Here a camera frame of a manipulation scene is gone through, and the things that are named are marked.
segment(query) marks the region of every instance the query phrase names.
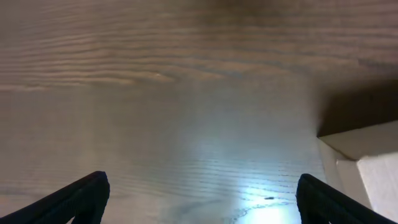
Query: wood grain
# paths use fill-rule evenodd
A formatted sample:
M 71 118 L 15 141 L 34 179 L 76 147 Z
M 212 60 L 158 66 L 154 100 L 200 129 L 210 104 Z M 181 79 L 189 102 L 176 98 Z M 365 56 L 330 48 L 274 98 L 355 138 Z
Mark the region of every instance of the wood grain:
M 92 172 L 103 223 L 300 223 L 322 94 L 397 79 L 396 0 L 0 2 L 0 214 Z

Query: wooden table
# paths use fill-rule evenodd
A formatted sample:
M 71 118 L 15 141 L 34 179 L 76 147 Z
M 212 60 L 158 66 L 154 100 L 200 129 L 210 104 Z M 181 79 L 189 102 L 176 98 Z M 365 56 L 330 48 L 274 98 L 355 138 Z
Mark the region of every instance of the wooden table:
M 104 170 L 103 223 L 300 223 L 300 174 L 324 179 L 322 93 L 396 74 L 397 11 L 1 1 L 0 216 Z

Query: wooden surface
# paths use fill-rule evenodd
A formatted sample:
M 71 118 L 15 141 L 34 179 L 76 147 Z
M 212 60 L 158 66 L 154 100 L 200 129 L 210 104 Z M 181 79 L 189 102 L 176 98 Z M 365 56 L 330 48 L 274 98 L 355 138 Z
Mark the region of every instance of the wooden surface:
M 300 223 L 322 94 L 396 78 L 396 0 L 0 2 L 0 215 L 94 170 L 103 223 Z

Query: dark object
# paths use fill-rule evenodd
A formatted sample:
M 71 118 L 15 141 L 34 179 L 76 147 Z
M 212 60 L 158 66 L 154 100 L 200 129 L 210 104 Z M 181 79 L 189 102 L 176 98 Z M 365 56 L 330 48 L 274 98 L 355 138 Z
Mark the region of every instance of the dark object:
M 310 174 L 298 181 L 297 206 L 303 224 L 396 224 Z
M 105 172 L 96 171 L 21 210 L 0 218 L 0 224 L 100 224 L 109 198 Z

